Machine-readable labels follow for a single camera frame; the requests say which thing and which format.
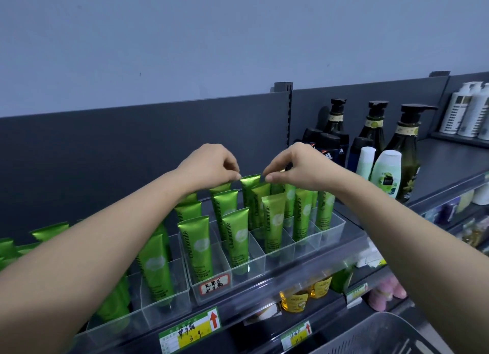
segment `handwritten label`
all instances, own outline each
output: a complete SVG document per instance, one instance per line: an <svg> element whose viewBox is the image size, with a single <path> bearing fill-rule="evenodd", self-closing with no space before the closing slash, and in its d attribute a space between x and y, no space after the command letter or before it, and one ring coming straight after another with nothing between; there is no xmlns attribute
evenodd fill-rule
<svg viewBox="0 0 489 354"><path fill-rule="evenodd" d="M280 336L280 340L282 341L282 347L284 351L294 347L313 332L309 321L305 321L303 323L298 324L294 328L292 328L287 333Z"/></svg>
<svg viewBox="0 0 489 354"><path fill-rule="evenodd" d="M221 328L217 308L212 308L202 314L161 332L159 344L163 354L170 354L183 349L187 345Z"/></svg>
<svg viewBox="0 0 489 354"><path fill-rule="evenodd" d="M215 291L216 289L220 289L224 286L229 285L229 274L222 274L214 279L205 281L199 286L199 292L201 295L206 295Z"/></svg>
<svg viewBox="0 0 489 354"><path fill-rule="evenodd" d="M349 304L356 298L362 296L368 290L368 283L365 282L361 286L358 286L356 289L352 289L350 292L346 294L346 303Z"/></svg>

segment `black bottle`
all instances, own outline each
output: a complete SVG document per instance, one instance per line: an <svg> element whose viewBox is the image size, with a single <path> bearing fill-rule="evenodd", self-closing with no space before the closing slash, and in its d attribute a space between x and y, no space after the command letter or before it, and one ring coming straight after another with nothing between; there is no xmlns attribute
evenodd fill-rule
<svg viewBox="0 0 489 354"><path fill-rule="evenodd" d="M321 133L319 141L316 142L316 149L328 159L339 164L338 154L341 147L339 141L340 139L335 135Z"/></svg>
<svg viewBox="0 0 489 354"><path fill-rule="evenodd" d="M360 137L369 138L374 141L375 160L379 157L382 151L385 149L384 142L384 110L387 107L387 101L371 101L368 102L368 108L370 109L365 126L360 132Z"/></svg>
<svg viewBox="0 0 489 354"><path fill-rule="evenodd" d="M340 149L338 153L338 165L346 167L346 155L348 147L350 147L350 135L341 133L338 130L333 130L331 134L339 138Z"/></svg>
<svg viewBox="0 0 489 354"><path fill-rule="evenodd" d="M419 119L425 110L437 110L438 107L426 106L424 104L403 104L400 108L402 115L394 136L386 150L399 151L401 157L400 188L396 200L405 203L411 197L414 182L419 172L419 160L416 149Z"/></svg>
<svg viewBox="0 0 489 354"><path fill-rule="evenodd" d="M328 122L324 128L324 132L331 134L333 130L337 130L343 133L343 110L345 108L346 99L335 99L331 100L331 111L328 116Z"/></svg>
<svg viewBox="0 0 489 354"><path fill-rule="evenodd" d="M302 135L302 143L308 143L314 147L321 133L322 131L319 129L306 128L304 135Z"/></svg>
<svg viewBox="0 0 489 354"><path fill-rule="evenodd" d="M348 156L348 170L356 173L358 166L358 159L360 158L360 153L363 147L373 147L374 141L369 138L363 138L357 136L353 140L353 144L350 148L350 155Z"/></svg>

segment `red arrow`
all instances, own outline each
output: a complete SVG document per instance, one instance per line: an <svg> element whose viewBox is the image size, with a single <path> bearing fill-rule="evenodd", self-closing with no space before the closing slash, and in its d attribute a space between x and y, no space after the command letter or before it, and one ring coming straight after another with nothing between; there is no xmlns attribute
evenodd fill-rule
<svg viewBox="0 0 489 354"><path fill-rule="evenodd" d="M214 312L211 313L210 320L212 321L212 325L214 326L214 329L216 329L217 328L217 315Z"/></svg>

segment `plastic basket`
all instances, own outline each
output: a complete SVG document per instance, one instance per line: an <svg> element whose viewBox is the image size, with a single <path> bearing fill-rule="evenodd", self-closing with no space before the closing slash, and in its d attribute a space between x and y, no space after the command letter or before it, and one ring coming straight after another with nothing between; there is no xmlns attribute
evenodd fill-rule
<svg viewBox="0 0 489 354"><path fill-rule="evenodd" d="M416 329L391 313L375 313L310 354L440 354Z"/></svg>

